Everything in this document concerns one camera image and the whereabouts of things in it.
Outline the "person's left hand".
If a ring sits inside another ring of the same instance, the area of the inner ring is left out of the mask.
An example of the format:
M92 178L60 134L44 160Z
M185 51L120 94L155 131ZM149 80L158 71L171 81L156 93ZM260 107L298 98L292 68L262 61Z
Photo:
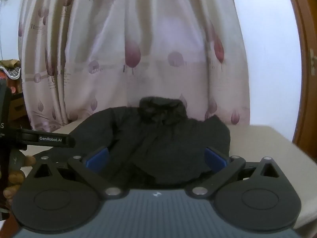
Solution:
M23 167L31 167L35 165L36 159L34 156L26 156ZM6 199L6 207L10 208L14 195L17 193L26 176L22 170L11 171L8 176L8 186L3 190L3 196Z

